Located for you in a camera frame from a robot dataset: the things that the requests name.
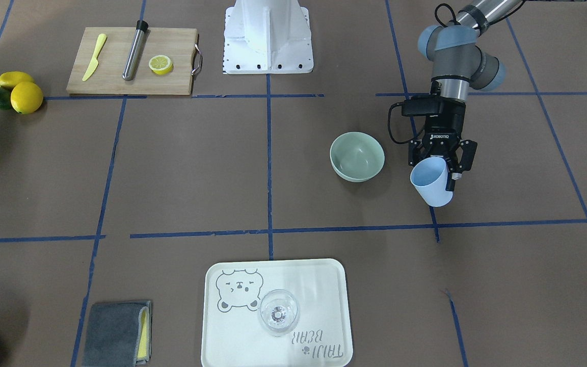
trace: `glass cup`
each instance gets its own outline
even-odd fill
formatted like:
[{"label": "glass cup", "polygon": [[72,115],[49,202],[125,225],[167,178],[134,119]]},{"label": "glass cup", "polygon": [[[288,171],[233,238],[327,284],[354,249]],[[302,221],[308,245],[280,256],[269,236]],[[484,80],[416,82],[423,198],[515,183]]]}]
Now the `glass cup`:
[{"label": "glass cup", "polygon": [[298,301],[290,292],[273,290],[259,303],[259,319],[269,334],[283,336],[298,323]]}]

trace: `cutting board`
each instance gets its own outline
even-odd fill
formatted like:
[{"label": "cutting board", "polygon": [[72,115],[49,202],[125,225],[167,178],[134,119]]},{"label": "cutting board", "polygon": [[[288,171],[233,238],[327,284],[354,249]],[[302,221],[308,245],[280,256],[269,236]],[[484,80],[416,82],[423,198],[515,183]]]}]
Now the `cutting board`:
[{"label": "cutting board", "polygon": [[[87,81],[82,81],[94,52],[96,37],[105,33],[98,55],[98,67]],[[198,31],[187,28],[149,28],[137,74],[124,81],[121,74],[135,39],[134,27],[88,27],[78,48],[72,74],[67,83],[70,94],[189,95],[192,92],[192,62]],[[173,71],[156,75],[149,69],[149,60],[166,55],[173,61]]]}]

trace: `gray towel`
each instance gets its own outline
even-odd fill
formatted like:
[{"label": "gray towel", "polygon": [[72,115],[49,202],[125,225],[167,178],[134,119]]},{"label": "gray towel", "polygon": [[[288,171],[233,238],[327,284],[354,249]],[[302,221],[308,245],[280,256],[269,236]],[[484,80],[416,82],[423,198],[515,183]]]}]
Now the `gray towel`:
[{"label": "gray towel", "polygon": [[135,367],[145,309],[150,319],[151,301],[93,304],[83,367]]}]

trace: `knife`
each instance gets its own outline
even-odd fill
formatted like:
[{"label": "knife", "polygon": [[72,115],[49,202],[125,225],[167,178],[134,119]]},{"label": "knife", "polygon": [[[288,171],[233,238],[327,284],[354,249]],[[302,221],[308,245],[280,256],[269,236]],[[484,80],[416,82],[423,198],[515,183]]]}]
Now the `knife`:
[{"label": "knife", "polygon": [[96,67],[98,67],[98,60],[96,58],[98,57],[99,52],[101,52],[101,48],[103,48],[103,44],[105,44],[105,40],[107,39],[108,36],[105,35],[105,33],[98,35],[94,53],[92,54],[92,59],[90,60],[90,65],[88,66],[88,70],[86,70],[86,74],[83,76],[82,81],[86,81],[89,79],[89,77],[92,76],[92,74],[94,74],[94,70],[96,70]]}]

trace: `white cup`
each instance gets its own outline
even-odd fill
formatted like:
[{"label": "white cup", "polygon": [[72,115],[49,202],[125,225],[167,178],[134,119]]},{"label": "white cup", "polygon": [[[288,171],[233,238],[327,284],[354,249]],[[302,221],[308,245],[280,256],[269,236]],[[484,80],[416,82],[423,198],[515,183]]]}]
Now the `white cup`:
[{"label": "white cup", "polygon": [[420,161],[412,170],[410,181],[429,206],[443,206],[452,200],[452,191],[447,186],[447,163],[440,156],[431,156]]}]

